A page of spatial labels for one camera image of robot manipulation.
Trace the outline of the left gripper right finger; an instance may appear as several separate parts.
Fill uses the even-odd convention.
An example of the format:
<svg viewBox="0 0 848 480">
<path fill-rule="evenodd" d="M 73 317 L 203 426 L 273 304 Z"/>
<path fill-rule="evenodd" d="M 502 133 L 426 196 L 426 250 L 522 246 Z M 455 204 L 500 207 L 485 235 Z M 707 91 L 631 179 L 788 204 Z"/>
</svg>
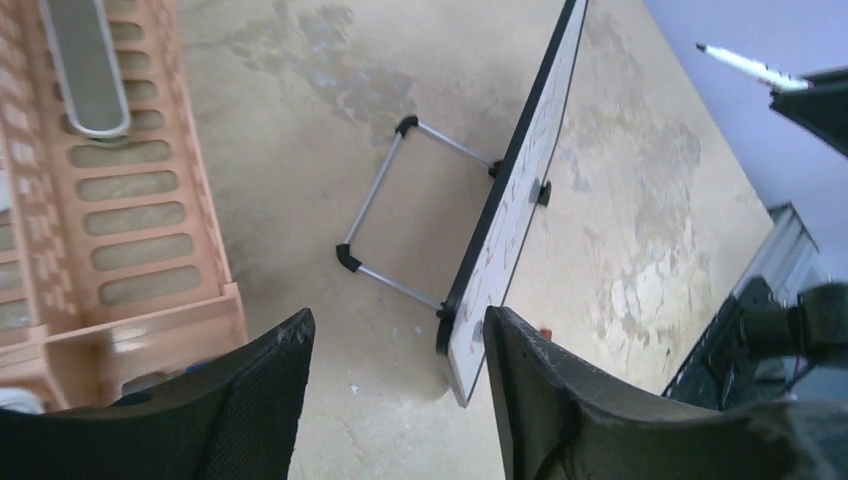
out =
<svg viewBox="0 0 848 480">
<path fill-rule="evenodd" d="M 843 402 L 717 412 L 630 385 L 547 340 L 512 309 L 483 327 L 509 479 L 843 479 Z"/>
</svg>

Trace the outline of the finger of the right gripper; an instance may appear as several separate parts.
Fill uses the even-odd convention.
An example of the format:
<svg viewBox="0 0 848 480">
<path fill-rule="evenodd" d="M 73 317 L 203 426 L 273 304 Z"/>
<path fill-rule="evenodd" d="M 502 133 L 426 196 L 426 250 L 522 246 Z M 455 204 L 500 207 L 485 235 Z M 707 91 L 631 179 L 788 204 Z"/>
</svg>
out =
<svg viewBox="0 0 848 480">
<path fill-rule="evenodd" d="M 805 90 L 773 93 L 770 108 L 847 157 L 847 68 L 809 74 Z"/>
</svg>

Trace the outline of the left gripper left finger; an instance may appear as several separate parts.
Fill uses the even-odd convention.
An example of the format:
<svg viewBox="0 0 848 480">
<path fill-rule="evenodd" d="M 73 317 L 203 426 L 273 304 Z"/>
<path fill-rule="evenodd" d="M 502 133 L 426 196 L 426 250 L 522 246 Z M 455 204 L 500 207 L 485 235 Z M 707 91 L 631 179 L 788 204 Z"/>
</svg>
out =
<svg viewBox="0 0 848 480">
<path fill-rule="evenodd" d="M 261 337 L 107 407 L 1 413 L 4 479 L 285 479 L 316 325 Z"/>
</svg>

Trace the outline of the white whiteboard marker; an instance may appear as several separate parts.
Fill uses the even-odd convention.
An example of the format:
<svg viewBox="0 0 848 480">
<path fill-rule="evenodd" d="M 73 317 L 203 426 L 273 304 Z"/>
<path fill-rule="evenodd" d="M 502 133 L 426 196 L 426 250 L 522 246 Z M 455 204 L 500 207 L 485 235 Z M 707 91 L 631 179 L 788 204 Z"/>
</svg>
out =
<svg viewBox="0 0 848 480">
<path fill-rule="evenodd" d="M 721 47 L 696 42 L 695 48 L 719 63 L 768 86 L 773 92 L 802 91 L 814 86 L 810 80 L 781 72 L 778 69 L 769 67 L 763 62 L 739 55 Z"/>
</svg>

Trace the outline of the black framed whiteboard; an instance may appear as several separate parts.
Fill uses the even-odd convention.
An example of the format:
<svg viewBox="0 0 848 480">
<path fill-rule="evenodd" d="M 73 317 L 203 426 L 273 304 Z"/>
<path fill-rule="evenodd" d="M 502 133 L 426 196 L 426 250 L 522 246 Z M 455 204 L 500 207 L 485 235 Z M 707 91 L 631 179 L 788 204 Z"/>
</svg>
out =
<svg viewBox="0 0 848 480">
<path fill-rule="evenodd" d="M 505 301 L 535 209 L 548 198 L 587 2 L 564 3 L 506 153 L 439 314 L 436 351 L 457 404 L 469 405 L 484 361 L 482 324 Z"/>
</svg>

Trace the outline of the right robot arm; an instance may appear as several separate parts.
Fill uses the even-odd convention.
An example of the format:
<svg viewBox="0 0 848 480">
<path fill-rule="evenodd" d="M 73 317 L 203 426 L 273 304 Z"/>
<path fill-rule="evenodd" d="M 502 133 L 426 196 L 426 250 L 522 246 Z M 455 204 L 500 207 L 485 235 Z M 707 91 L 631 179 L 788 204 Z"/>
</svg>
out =
<svg viewBox="0 0 848 480">
<path fill-rule="evenodd" d="M 847 284 L 827 277 L 795 207 L 774 226 L 663 391 L 717 411 L 789 398 L 814 367 L 847 366 Z"/>
</svg>

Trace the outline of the metal whiteboard stand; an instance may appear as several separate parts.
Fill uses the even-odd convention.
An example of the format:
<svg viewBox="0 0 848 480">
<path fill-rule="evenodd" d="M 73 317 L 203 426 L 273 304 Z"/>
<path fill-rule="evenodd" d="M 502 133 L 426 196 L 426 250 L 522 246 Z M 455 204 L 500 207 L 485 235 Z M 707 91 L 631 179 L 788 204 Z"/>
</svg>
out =
<svg viewBox="0 0 848 480">
<path fill-rule="evenodd" d="M 415 115 L 399 122 L 391 140 L 336 257 L 439 315 L 501 160 Z"/>
</svg>

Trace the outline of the peach plastic file organizer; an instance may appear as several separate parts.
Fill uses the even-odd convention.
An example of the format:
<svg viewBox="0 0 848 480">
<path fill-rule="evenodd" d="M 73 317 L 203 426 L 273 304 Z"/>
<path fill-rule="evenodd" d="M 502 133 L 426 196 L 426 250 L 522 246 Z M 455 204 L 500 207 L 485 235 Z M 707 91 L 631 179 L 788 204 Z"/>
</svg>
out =
<svg viewBox="0 0 848 480">
<path fill-rule="evenodd" d="M 69 124 L 40 11 L 1 5 L 1 384 L 107 405 L 245 344 L 171 1 L 101 1 L 131 114 Z"/>
</svg>

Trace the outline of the grey rounded case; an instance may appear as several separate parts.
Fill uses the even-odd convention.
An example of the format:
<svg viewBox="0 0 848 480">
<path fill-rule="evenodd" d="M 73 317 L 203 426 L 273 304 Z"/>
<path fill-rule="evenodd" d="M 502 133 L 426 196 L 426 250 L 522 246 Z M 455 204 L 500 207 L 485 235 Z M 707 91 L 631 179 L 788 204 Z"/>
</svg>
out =
<svg viewBox="0 0 848 480">
<path fill-rule="evenodd" d="M 103 3 L 45 0 L 40 11 L 70 126 L 101 144 L 123 141 L 131 114 Z"/>
</svg>

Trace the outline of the aluminium frame rail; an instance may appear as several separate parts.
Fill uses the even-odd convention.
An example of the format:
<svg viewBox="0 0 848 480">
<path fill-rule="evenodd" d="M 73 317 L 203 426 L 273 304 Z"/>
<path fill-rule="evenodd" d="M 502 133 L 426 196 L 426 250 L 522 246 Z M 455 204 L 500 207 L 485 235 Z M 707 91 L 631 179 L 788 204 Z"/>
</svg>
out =
<svg viewBox="0 0 848 480">
<path fill-rule="evenodd" d="M 820 251 L 792 203 L 770 210 L 773 228 L 740 276 L 732 295 L 740 298 L 748 282 L 761 277 L 778 303 L 794 305 L 797 294 L 833 279 Z"/>
</svg>

